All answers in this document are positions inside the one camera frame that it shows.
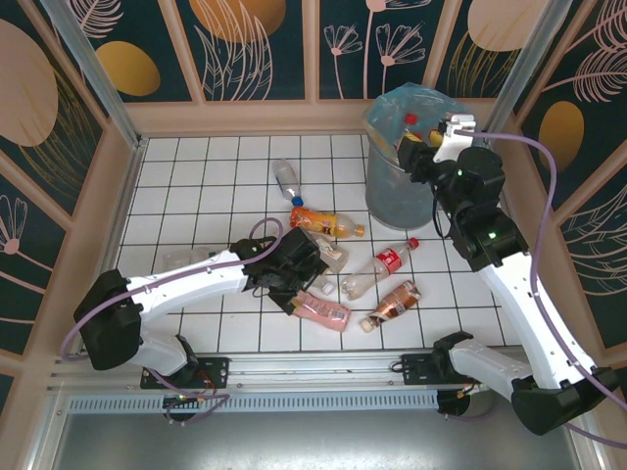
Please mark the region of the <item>aluminium frame post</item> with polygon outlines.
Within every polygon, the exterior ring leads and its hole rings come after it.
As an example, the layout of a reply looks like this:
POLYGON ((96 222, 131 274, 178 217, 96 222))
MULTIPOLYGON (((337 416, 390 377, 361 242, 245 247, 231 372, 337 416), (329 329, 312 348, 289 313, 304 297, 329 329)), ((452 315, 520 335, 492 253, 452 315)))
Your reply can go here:
POLYGON ((518 54, 492 111, 483 125, 486 132, 501 132, 513 113, 514 106, 555 41, 575 0, 548 0, 533 23, 529 37, 518 54))
POLYGON ((98 59, 91 39, 105 39, 123 17, 121 0, 37 0, 85 78, 91 83, 123 139, 132 149, 141 141, 120 94, 98 59))

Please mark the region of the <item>tea bottle green cap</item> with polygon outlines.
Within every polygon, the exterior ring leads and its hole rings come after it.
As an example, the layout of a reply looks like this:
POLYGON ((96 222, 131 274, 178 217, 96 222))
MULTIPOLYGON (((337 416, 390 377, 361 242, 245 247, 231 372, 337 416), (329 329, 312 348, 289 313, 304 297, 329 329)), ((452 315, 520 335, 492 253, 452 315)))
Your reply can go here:
POLYGON ((313 239, 318 245, 320 258, 327 264, 331 272, 339 274, 348 262, 348 251, 322 234, 315 233, 313 239))

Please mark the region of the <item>aluminium mounting rail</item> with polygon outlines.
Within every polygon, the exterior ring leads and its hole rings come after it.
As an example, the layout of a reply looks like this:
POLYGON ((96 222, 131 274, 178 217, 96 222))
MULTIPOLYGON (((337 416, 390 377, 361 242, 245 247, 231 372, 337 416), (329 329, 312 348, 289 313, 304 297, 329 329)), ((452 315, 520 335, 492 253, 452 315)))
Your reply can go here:
MULTIPOLYGON (((391 370, 402 350, 341 352, 224 353, 226 389, 235 393, 400 390, 403 375, 391 370)), ((56 360, 51 388, 102 393, 139 392, 142 368, 125 364, 107 371, 87 359, 56 360)))

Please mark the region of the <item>clear bottle blue cap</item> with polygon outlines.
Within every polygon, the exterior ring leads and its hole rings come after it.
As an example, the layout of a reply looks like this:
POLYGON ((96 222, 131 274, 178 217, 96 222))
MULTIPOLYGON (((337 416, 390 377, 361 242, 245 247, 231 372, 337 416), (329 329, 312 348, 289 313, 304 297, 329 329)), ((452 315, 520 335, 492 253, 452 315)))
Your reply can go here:
POLYGON ((276 160, 272 164, 272 172, 283 198, 293 207, 302 207, 304 201, 300 181, 294 168, 286 160, 276 160))

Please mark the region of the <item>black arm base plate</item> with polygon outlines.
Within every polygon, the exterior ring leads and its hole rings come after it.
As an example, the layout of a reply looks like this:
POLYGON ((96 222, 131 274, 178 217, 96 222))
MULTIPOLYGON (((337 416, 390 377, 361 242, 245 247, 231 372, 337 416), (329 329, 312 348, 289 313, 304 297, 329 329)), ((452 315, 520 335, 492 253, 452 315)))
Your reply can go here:
POLYGON ((408 353, 401 356, 401 372, 406 385, 455 385, 477 384, 469 376, 457 373, 451 362, 432 353, 408 353))
MULTIPOLYGON (((221 390, 227 386, 229 359, 227 357, 201 357, 198 369, 183 383, 168 376, 165 380, 181 390, 193 392, 221 390)), ((142 370, 139 387, 141 390, 164 390, 166 386, 157 380, 147 369, 142 370)))

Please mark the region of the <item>brown coffee drink bottle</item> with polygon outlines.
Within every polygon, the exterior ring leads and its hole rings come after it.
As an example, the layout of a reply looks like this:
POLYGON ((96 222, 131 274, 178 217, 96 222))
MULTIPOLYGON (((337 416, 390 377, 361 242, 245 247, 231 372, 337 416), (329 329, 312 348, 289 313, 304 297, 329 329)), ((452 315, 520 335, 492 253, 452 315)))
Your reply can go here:
POLYGON ((416 306, 420 298, 421 294, 413 281, 403 282, 386 295, 374 311, 361 320, 361 329, 365 333, 374 331, 383 323, 401 316, 416 306))

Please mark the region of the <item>grey mesh waste bin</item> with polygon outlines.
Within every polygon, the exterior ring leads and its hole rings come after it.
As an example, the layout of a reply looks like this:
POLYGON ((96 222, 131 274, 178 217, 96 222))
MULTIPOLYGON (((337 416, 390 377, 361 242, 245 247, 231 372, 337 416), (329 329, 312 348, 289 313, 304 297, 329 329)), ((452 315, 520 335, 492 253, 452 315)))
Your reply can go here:
POLYGON ((410 180, 410 170, 398 158, 384 157, 368 142, 365 200, 371 215, 393 229, 414 229, 427 224, 437 206, 426 183, 410 180))

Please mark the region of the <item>orange juice bottle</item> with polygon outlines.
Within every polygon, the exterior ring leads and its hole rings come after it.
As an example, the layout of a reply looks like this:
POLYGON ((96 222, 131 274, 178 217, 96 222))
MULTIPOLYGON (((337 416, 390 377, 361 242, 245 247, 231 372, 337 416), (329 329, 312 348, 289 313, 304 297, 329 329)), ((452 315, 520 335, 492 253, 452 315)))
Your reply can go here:
POLYGON ((348 216, 336 212, 313 211, 303 207, 295 207, 291 211, 290 226, 301 227, 311 232, 330 237, 345 239, 362 237, 365 227, 355 223, 348 216))

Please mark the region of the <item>blue plastic bin liner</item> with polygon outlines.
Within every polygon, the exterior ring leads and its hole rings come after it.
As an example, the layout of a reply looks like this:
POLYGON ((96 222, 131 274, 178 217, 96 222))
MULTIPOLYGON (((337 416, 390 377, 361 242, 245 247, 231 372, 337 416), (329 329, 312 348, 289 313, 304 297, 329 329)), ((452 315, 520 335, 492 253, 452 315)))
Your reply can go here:
POLYGON ((406 113, 417 115, 418 136, 429 147, 439 147, 430 145, 429 132, 438 130, 438 124, 446 113, 474 114, 465 104, 435 89, 411 82, 382 94, 364 112, 362 123, 369 142, 386 158, 394 160, 397 157, 406 113))

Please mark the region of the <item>pink drink bottle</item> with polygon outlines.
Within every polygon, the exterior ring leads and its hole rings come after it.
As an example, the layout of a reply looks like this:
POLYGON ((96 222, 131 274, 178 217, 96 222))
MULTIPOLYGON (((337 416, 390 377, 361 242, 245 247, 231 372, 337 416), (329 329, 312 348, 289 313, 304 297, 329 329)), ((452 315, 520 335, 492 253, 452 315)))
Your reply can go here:
POLYGON ((345 306, 319 299, 307 292, 300 292, 290 301, 290 305, 293 307, 293 315, 338 333, 346 330, 352 315, 345 306))

